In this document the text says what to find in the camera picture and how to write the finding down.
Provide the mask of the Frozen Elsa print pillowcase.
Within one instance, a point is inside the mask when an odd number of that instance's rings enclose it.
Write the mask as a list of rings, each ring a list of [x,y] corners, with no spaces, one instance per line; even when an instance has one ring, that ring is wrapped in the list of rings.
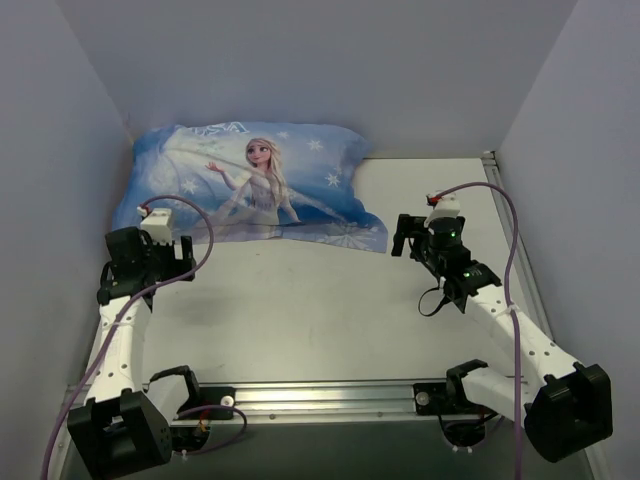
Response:
[[[133,168],[112,217],[137,226],[151,199],[173,230],[205,243],[281,238],[383,253],[384,223],[356,198],[352,181],[371,149],[343,127],[226,122],[171,125],[133,145]]]

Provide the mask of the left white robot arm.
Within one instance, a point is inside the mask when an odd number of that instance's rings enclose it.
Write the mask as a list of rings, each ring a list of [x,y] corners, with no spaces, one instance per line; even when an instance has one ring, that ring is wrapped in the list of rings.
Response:
[[[100,348],[89,368],[93,382],[83,406],[70,410],[67,429],[90,476],[117,479],[169,462],[170,423],[190,419],[202,405],[187,366],[142,376],[144,338],[160,286],[192,281],[190,237],[161,241],[150,228],[126,227],[105,236],[97,301]]]

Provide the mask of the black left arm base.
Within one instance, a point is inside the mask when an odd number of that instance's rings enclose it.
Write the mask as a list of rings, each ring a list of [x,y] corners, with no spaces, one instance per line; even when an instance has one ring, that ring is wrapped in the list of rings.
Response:
[[[188,366],[178,366],[154,374],[146,390],[147,398],[162,414],[169,425],[177,420],[198,418],[191,431],[173,429],[172,448],[184,459],[220,450],[240,441],[247,430],[248,419],[236,407],[234,394],[224,394],[217,400],[206,400],[195,372]],[[242,420],[240,430],[227,440],[214,443],[208,422],[220,413],[224,420],[238,415]]]

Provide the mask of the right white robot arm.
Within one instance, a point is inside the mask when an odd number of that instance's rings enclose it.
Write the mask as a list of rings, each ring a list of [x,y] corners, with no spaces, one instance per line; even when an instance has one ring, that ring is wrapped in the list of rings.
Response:
[[[391,250],[399,257],[409,247],[411,259],[441,282],[441,303],[454,305],[513,357],[509,376],[478,359],[449,368],[443,390],[447,406],[459,413],[484,407],[508,418],[549,462],[609,438],[608,374],[597,364],[580,363],[508,303],[501,279],[463,245],[464,223],[461,216],[428,220],[401,214]]]

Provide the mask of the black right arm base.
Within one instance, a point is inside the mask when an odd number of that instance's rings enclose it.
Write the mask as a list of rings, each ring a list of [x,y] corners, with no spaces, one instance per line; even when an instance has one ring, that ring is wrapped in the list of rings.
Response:
[[[415,413],[437,418],[443,438],[453,452],[471,454],[505,419],[486,406],[470,402],[463,392],[462,379],[487,367],[486,362],[471,360],[449,369],[442,381],[412,385]]]

